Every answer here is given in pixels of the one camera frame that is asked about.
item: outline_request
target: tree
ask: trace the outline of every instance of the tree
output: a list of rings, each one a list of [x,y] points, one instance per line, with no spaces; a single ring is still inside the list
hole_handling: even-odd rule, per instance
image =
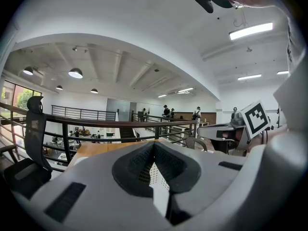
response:
[[[2,89],[1,99],[5,99],[5,87],[3,87]]]
[[[23,92],[19,93],[17,96],[17,103],[16,106],[18,108],[27,110],[27,102],[29,100],[29,98],[32,97],[33,91],[29,90],[29,89],[24,89]]]

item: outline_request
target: backpack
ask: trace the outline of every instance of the backpack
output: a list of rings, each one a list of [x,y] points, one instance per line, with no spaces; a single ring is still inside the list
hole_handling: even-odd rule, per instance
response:
[[[198,118],[198,114],[199,114],[200,110],[198,110],[198,112],[196,113],[196,111],[194,111],[194,114],[192,116],[192,120],[196,120]]]

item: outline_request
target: chair backrest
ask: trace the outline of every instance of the chair backrest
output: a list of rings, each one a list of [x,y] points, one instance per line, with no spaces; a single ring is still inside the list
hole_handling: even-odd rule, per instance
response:
[[[43,140],[46,127],[46,115],[43,113],[41,96],[33,96],[27,102],[25,150],[37,164],[52,171],[50,164],[43,155]]]
[[[202,145],[204,151],[207,152],[206,144],[202,140],[199,140],[199,139],[196,139],[196,138],[193,138],[193,137],[188,137],[186,139],[186,145],[190,149],[194,149],[195,143]]]

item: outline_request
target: black railing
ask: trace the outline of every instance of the black railing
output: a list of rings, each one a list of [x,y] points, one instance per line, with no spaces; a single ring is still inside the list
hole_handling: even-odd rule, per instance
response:
[[[169,118],[169,117],[162,117],[162,116],[154,116],[154,115],[147,115],[142,113],[131,113],[131,120],[133,122],[141,122],[141,123],[148,123],[151,122],[154,124],[155,122],[164,123],[165,125],[159,128],[158,134],[167,137],[168,140],[172,141],[171,143],[181,144],[186,146],[186,143],[183,141],[190,136],[196,136],[196,129],[195,124],[196,121],[188,121],[183,119],[176,119],[176,118]],[[179,122],[189,122],[187,125],[178,124]],[[152,131],[155,133],[155,128],[146,128],[146,130]]]
[[[21,115],[26,115],[27,111],[17,108],[17,107],[13,107],[11,105],[7,105],[4,103],[0,103],[0,107],[5,108],[9,111],[11,111],[11,118],[8,119],[2,115],[0,115],[1,117],[1,123],[0,126],[1,128],[3,128],[4,130],[0,131],[0,135],[2,136],[2,138],[0,138],[0,141],[3,144],[7,144],[7,142],[3,142],[3,138],[5,140],[7,140],[9,143],[16,145],[17,148],[21,148],[26,150],[26,148],[24,147],[24,144],[20,144],[16,142],[16,138],[18,138],[18,140],[23,141],[23,139],[25,138],[25,122],[22,120],[17,122],[15,120],[13,120],[13,112],[21,114]],[[148,120],[151,120],[149,118],[153,118],[156,116],[148,116]],[[179,120],[179,119],[173,119],[173,121],[171,121],[171,119],[169,118],[163,118],[163,117],[159,117],[159,120],[154,121],[154,122],[117,122],[117,121],[110,121],[110,120],[93,120],[93,119],[75,119],[75,118],[70,118],[70,117],[66,117],[66,116],[59,116],[59,115],[49,115],[46,114],[46,118],[47,121],[49,122],[53,122],[53,123],[60,123],[62,124],[62,134],[58,134],[58,133],[52,133],[52,132],[48,132],[48,131],[44,131],[44,134],[47,136],[52,136],[52,137],[57,137],[63,140],[63,146],[57,147],[57,146],[53,146],[50,144],[43,144],[44,148],[49,148],[52,150],[56,150],[56,151],[60,151],[60,152],[64,152],[66,155],[66,159],[59,159],[59,158],[54,158],[54,157],[50,157],[48,155],[46,155],[45,157],[48,160],[52,160],[55,161],[57,163],[62,163],[64,165],[68,165],[70,163],[70,161],[72,160],[72,157],[75,155],[75,153],[77,152],[77,149],[74,149],[72,146],[69,145],[69,140],[74,140],[74,141],[88,141],[88,142],[107,142],[107,143],[112,143],[112,142],[132,142],[132,141],[142,141],[142,140],[149,140],[149,139],[159,139],[159,138],[167,138],[170,141],[172,141],[171,143],[182,143],[183,140],[186,139],[186,137],[190,137],[190,136],[195,136],[196,134],[196,122],[195,121],[187,121],[187,120]],[[5,121],[7,123],[7,126],[4,126],[2,123],[3,121]],[[96,128],[146,128],[149,129],[151,131],[153,131],[153,135],[152,136],[147,136],[147,137],[135,137],[135,138],[125,138],[125,139],[121,139],[121,138],[115,138],[115,139],[106,139],[106,138],[101,138],[101,139],[95,139],[95,138],[85,138],[85,137],[74,137],[74,136],[68,136],[68,125],[76,125],[76,126],[87,126],[87,127],[96,127]],[[16,126],[20,126],[21,127],[21,131],[22,131],[22,135],[18,134],[15,132],[14,127]],[[184,128],[182,131],[176,131],[175,128]],[[179,137],[179,140],[175,140],[172,139],[173,136],[175,137]],[[19,152],[16,149],[14,152],[18,159],[19,159]],[[56,167],[53,167],[51,165],[51,167],[55,170],[58,171],[63,171],[61,169],[58,169]]]
[[[116,113],[110,111],[76,109],[52,105],[51,114],[55,116],[65,116],[73,119],[90,119],[98,121],[115,121]]]

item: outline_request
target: window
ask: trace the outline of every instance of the window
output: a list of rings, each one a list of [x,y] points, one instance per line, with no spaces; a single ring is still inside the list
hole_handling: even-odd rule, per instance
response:
[[[41,92],[5,81],[2,89],[1,102],[24,110],[28,110],[27,102],[29,98],[31,98],[32,96],[41,95]],[[1,115],[4,117],[10,117],[10,111],[1,108]],[[22,115],[18,113],[13,113],[13,117],[19,116]]]

